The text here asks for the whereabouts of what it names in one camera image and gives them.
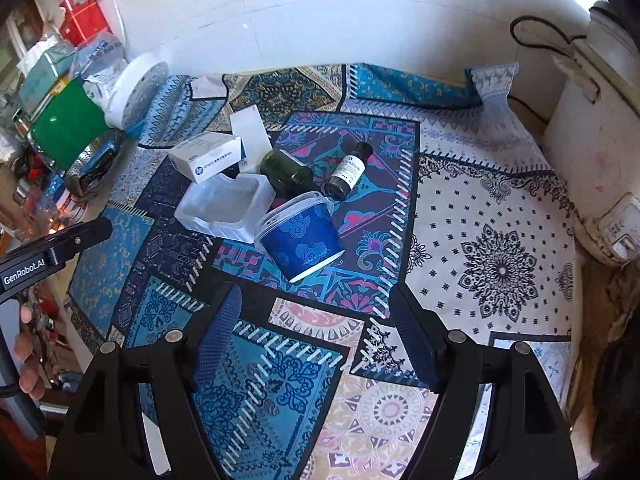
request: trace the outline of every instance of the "tissue box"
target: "tissue box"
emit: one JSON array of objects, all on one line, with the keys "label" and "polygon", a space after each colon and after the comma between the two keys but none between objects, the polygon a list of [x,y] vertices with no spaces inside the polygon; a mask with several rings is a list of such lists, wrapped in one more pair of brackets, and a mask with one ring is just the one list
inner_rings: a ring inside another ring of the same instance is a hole
[{"label": "tissue box", "polygon": [[169,150],[173,167],[196,184],[207,180],[242,159],[240,137],[205,132]]},{"label": "tissue box", "polygon": [[31,116],[56,81],[65,75],[76,49],[68,41],[61,41],[44,51],[29,72],[18,92],[22,109]]}]

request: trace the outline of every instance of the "white appliance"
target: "white appliance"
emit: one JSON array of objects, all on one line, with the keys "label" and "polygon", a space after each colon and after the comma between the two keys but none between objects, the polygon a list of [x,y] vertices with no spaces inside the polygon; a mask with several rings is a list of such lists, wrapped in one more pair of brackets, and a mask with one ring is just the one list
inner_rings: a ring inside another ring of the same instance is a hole
[{"label": "white appliance", "polygon": [[640,255],[640,52],[601,2],[574,46],[542,147],[567,181],[576,238],[618,266]]}]

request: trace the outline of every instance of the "black bottle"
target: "black bottle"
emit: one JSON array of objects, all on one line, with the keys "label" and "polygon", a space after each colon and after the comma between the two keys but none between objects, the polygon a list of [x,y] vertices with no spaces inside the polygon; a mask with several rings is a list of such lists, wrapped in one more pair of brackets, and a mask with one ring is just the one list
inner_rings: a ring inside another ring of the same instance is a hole
[{"label": "black bottle", "polygon": [[324,194],[340,202],[346,200],[364,173],[371,155],[373,148],[370,144],[356,144],[356,148],[335,168],[329,182],[324,184]]}]

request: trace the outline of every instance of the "green bottle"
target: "green bottle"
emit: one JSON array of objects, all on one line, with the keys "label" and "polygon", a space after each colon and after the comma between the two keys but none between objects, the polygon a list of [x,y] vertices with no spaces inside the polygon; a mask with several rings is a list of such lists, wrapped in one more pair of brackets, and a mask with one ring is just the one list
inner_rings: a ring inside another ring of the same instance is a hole
[{"label": "green bottle", "polygon": [[276,195],[291,200],[308,191],[320,191],[313,170],[284,150],[271,150],[260,163],[260,173],[269,179]]}]

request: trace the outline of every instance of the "patchwork tablecloth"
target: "patchwork tablecloth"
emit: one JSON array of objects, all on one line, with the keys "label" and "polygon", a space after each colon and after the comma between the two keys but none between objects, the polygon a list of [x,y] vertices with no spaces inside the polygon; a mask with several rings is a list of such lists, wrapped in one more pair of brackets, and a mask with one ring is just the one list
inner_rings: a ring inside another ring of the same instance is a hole
[{"label": "patchwork tablecloth", "polygon": [[[194,397],[237,479],[402,475],[435,396],[388,317],[397,281],[479,343],[530,342],[559,397],[573,299],[570,204],[507,105],[516,70],[471,70],[466,85],[452,86],[365,64],[291,68],[225,75],[226,98],[204,101],[191,100],[191,78],[172,76],[103,213],[114,234],[82,254],[72,280],[82,338],[92,351],[106,339],[152,343],[184,326],[225,280],[238,283],[241,321],[220,373]],[[300,283],[287,283],[252,245],[174,219],[190,181],[166,150],[204,128],[229,131],[229,115],[253,104],[274,146],[318,182],[359,140],[374,147],[333,216],[344,255]],[[149,386],[141,398],[153,418]],[[482,441],[488,393],[479,398],[460,478]]]}]

